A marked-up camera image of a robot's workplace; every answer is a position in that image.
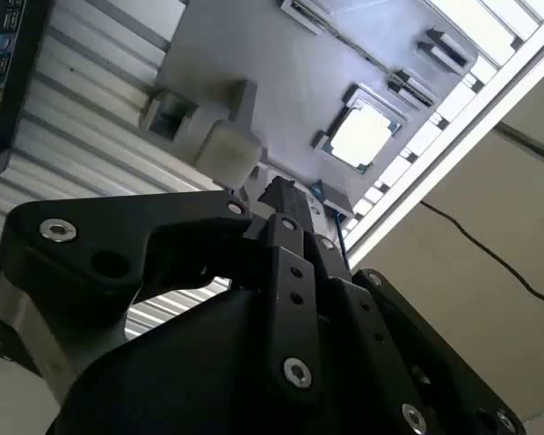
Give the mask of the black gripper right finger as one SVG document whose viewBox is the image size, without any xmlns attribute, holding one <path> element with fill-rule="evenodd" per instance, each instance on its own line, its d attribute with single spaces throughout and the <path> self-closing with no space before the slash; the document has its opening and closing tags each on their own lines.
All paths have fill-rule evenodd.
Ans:
<svg viewBox="0 0 544 435">
<path fill-rule="evenodd" d="M 522 434 L 515 412 L 384 278 L 351 273 L 341 249 L 314 231 L 309 196 L 292 181 L 281 209 L 304 227 L 327 321 L 338 417 L 372 434 Z"/>
</svg>

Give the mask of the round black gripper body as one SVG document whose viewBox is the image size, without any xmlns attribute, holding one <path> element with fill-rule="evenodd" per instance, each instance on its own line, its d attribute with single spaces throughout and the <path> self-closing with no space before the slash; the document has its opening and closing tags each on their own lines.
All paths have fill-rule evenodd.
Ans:
<svg viewBox="0 0 544 435">
<path fill-rule="evenodd" d="M 103 356 L 57 434 L 386 434 L 369 372 L 307 290 L 218 295 Z"/>
</svg>

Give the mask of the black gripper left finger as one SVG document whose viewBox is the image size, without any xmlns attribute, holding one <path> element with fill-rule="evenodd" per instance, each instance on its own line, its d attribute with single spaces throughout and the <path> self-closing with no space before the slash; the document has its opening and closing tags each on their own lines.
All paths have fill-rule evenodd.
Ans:
<svg viewBox="0 0 544 435">
<path fill-rule="evenodd" d="M 27 203 L 0 242 L 0 324 L 64 402 L 103 356 L 218 295 L 316 294 L 303 241 L 222 190 Z"/>
</svg>

